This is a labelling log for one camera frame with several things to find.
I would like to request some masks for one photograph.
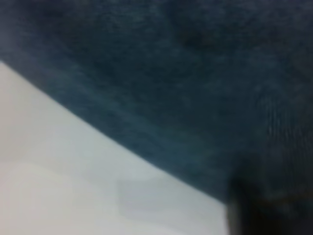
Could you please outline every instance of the fabric texture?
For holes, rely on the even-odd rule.
[[[312,26],[311,0],[0,0],[0,58],[209,195],[278,200],[313,190]]]

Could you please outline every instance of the white surface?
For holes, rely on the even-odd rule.
[[[225,235],[224,208],[0,63],[1,235]]]

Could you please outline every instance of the white wall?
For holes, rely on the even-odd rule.
[[[224,207],[0,63],[1,235],[225,235]]]

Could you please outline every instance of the dark blue fabric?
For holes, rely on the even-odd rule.
[[[224,201],[310,190],[311,0],[0,0],[0,57],[147,161]]]

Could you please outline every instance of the dark object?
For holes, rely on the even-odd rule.
[[[257,200],[252,189],[239,182],[232,184],[227,205],[230,235],[313,234],[313,217],[287,218],[278,214],[278,202]],[[283,203],[292,204],[295,201],[286,198]]]

